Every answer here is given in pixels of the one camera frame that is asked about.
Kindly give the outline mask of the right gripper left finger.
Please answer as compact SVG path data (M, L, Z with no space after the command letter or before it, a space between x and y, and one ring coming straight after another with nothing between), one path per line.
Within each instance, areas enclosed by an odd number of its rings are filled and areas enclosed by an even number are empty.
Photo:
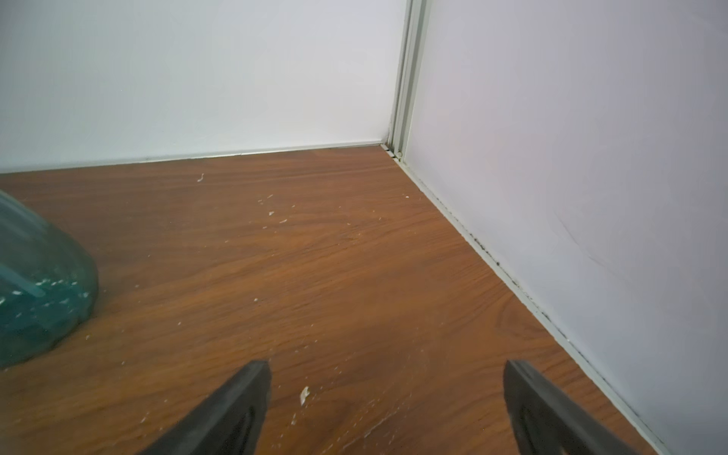
M271 369L253 360L143 454L253 454L271 398Z

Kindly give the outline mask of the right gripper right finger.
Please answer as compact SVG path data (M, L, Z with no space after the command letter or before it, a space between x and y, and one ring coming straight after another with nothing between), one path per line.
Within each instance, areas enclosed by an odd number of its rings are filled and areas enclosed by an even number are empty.
M508 360L504 401L521 454L633 454L526 360Z

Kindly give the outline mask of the teal spray bottle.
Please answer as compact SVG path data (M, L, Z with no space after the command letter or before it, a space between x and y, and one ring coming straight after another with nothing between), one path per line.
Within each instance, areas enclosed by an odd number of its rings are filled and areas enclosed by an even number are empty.
M90 318L98 295L98 267L90 254L3 191L1 367L53 349Z

